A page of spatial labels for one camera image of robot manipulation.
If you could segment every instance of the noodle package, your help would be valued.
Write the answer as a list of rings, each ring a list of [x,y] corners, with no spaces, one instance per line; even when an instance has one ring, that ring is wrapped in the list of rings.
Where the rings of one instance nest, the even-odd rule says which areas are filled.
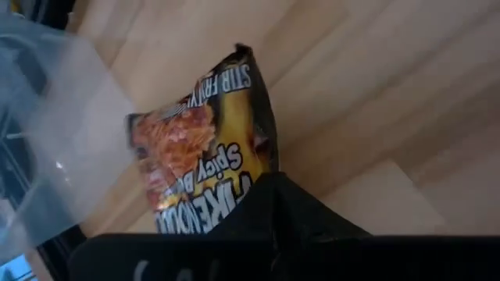
[[[209,232],[262,173],[278,170],[267,89],[241,44],[188,96],[127,125],[160,233]]]

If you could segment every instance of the wooden surface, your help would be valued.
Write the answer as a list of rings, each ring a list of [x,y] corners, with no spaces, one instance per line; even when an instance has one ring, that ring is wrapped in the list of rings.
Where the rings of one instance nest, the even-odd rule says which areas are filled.
[[[499,0],[80,0],[138,111],[255,50],[282,169],[373,233],[500,233]],[[154,231],[131,166],[87,235]]]

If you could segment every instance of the instant noodle bag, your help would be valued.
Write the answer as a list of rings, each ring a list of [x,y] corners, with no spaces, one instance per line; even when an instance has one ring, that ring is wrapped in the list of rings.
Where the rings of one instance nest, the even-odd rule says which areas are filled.
[[[237,44],[176,104],[127,117],[160,233],[207,233],[278,170],[277,133],[252,50]]]

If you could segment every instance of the plastic bag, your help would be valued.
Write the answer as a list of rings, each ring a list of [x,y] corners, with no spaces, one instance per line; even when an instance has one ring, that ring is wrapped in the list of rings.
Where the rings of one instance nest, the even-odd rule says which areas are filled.
[[[0,16],[0,264],[90,214],[131,163],[132,111],[85,40]]]
[[[266,172],[277,134],[252,50],[235,53],[175,105],[128,118],[130,145],[161,233],[207,233]]]

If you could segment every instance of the noodle image on package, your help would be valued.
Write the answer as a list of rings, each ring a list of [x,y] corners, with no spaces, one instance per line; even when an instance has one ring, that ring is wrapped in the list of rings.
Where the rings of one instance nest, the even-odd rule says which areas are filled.
[[[262,173],[279,169],[267,89],[242,44],[188,96],[127,125],[160,233],[209,232]]]

